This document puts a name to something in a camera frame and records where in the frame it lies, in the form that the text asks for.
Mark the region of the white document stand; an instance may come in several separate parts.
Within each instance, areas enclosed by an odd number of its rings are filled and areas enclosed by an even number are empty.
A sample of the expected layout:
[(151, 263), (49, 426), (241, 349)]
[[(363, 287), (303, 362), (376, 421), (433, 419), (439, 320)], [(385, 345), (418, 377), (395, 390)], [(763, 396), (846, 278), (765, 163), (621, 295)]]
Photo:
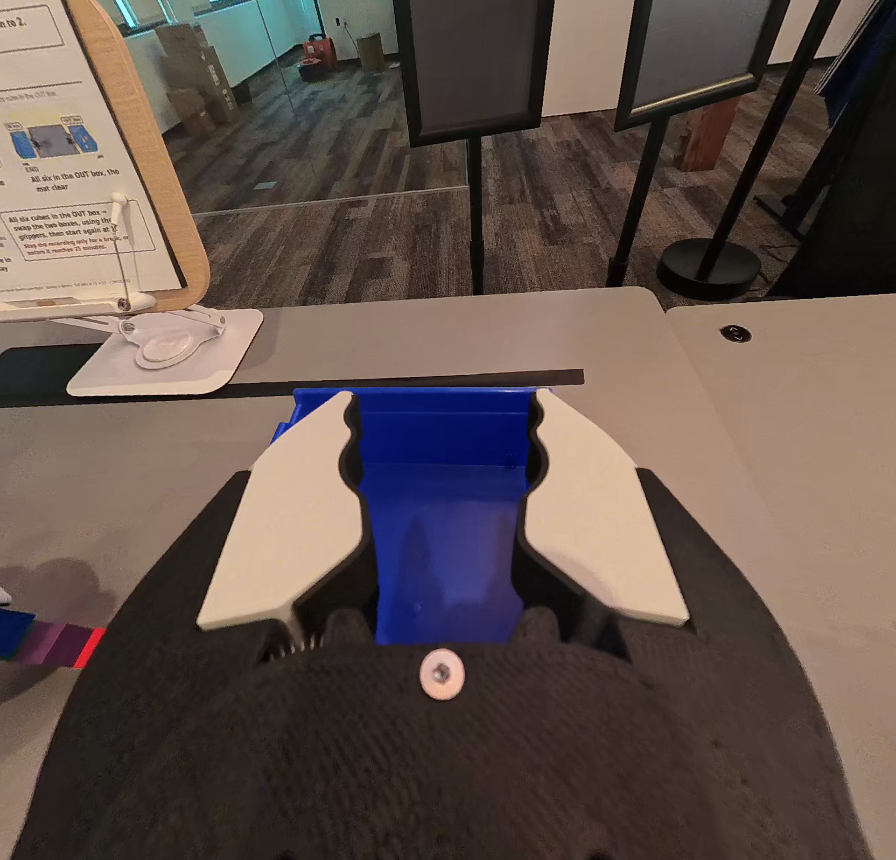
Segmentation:
[(184, 281), (177, 290), (151, 291), (149, 310), (173, 313), (199, 304), (210, 281), (206, 250), (125, 39), (95, 0), (62, 3)]

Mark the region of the red floor fan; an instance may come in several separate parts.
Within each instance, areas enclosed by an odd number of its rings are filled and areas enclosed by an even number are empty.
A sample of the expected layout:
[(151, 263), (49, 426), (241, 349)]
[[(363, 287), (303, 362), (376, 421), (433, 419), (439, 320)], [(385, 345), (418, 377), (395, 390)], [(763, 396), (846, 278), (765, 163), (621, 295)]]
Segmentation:
[(322, 33), (311, 33), (301, 45), (296, 63), (299, 79), (305, 83), (321, 82), (340, 70), (334, 42)]

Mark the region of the purple wooden cube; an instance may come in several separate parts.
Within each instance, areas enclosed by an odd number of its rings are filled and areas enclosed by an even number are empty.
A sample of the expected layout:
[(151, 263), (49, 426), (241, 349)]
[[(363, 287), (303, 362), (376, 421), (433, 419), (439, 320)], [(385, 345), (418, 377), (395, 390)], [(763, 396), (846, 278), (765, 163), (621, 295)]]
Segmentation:
[(78, 658), (93, 637), (93, 629), (71, 623), (36, 620), (11, 661), (20, 665), (77, 668)]

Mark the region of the stack of cardboard boxes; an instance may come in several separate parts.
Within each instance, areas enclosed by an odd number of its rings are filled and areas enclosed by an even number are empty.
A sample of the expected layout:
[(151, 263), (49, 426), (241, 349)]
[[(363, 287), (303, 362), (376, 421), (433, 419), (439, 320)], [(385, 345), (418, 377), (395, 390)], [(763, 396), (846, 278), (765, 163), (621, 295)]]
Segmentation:
[(154, 28), (162, 54), (165, 96), (190, 137), (207, 137), (239, 118), (216, 51), (200, 26), (187, 22)]

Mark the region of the blue hanging cloth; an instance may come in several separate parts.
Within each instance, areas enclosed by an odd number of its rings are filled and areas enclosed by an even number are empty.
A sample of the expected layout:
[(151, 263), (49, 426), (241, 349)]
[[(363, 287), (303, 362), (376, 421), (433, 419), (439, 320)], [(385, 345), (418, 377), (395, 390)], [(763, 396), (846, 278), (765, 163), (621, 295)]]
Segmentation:
[(865, 77), (893, 42), (894, 0), (875, 0), (847, 47), (834, 58), (814, 90), (823, 99), (829, 130), (856, 98)]

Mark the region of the blue plastic bin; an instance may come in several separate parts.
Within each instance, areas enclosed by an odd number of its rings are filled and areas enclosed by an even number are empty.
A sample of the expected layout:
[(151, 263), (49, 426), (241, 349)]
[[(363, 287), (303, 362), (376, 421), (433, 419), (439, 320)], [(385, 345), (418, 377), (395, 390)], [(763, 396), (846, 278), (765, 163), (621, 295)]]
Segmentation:
[(375, 642), (509, 642), (530, 387), (353, 387), (375, 541)]

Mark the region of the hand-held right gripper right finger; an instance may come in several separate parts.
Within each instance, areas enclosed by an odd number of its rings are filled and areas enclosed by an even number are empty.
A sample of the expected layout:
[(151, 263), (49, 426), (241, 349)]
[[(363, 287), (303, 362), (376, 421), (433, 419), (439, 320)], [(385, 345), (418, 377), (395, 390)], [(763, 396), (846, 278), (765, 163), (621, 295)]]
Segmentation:
[(687, 624), (631, 457), (549, 389), (530, 396), (527, 437), (511, 550), (523, 608), (551, 611), (562, 642), (609, 642), (618, 620)]

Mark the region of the black pole with round base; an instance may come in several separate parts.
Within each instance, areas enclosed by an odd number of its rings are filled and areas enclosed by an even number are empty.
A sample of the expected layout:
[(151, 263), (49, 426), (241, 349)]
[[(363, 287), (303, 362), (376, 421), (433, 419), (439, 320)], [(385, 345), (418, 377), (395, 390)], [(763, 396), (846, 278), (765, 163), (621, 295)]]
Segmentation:
[(655, 276), (674, 294), (698, 301), (733, 300), (744, 295), (759, 275), (759, 258), (730, 236), (840, 1), (817, 1), (711, 239), (679, 240), (661, 253)]

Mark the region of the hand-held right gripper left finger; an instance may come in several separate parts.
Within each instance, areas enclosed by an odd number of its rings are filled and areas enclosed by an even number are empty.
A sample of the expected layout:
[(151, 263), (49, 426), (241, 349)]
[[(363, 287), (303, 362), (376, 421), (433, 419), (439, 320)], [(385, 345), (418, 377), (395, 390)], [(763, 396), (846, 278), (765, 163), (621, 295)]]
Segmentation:
[(322, 643), (330, 616), (376, 630), (379, 578), (360, 492), (360, 400), (337, 391), (253, 463), (196, 616), (203, 632), (271, 621), (290, 643)]

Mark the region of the blue wooden cube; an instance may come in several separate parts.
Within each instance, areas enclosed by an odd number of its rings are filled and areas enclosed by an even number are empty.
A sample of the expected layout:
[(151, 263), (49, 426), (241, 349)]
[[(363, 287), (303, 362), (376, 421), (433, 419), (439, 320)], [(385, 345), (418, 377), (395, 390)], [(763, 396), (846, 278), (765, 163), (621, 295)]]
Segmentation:
[(14, 658), (36, 616), (27, 611), (17, 611), (1, 607), (1, 661)]

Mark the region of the black framed sign stand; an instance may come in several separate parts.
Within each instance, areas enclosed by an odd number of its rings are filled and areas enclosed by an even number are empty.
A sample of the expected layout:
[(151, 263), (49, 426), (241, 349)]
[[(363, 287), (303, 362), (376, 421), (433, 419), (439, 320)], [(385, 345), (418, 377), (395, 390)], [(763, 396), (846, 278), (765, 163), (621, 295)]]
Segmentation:
[(623, 282), (670, 118), (753, 92), (789, 1), (634, 0), (613, 130), (648, 130), (606, 287)]
[(484, 294), (484, 137), (539, 127), (554, 0), (392, 0), (411, 147), (462, 141), (472, 294)]

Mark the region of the black office chair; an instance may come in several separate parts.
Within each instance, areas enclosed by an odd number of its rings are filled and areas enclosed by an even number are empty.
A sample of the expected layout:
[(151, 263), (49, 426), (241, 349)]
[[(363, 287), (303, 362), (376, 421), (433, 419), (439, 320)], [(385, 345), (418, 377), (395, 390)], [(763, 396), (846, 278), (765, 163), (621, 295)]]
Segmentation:
[(894, 93), (856, 130), (808, 234), (766, 297), (894, 292)]

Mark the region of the black strip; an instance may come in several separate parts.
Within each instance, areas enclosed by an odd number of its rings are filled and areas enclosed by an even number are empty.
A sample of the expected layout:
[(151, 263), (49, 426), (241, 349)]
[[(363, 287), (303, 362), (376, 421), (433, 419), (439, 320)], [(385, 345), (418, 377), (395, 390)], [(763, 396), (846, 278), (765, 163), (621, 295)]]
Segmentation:
[(203, 396), (110, 396), (74, 397), (66, 384), (91, 359), (100, 343), (10, 348), (1, 352), (1, 407), (77, 406), (126, 402), (184, 402), (191, 399), (248, 399), (292, 396), (312, 387), (554, 387), (583, 386), (584, 371), (545, 370), (392, 378), (349, 378), (330, 381), (228, 383)]

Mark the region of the wooden post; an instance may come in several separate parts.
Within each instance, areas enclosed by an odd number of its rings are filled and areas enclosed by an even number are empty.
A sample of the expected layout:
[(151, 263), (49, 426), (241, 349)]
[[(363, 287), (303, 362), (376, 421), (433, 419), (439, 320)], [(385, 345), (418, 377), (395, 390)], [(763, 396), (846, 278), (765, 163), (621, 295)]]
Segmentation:
[(687, 115), (673, 159), (680, 172), (709, 172), (717, 166), (738, 103), (734, 96)]

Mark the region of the instruction sheet board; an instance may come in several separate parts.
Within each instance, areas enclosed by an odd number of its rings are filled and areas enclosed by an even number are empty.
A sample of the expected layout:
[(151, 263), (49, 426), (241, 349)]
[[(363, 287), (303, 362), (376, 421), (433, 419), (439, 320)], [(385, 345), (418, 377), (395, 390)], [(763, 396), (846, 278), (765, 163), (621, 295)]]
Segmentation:
[(1, 303), (180, 288), (62, 0), (1, 0)]

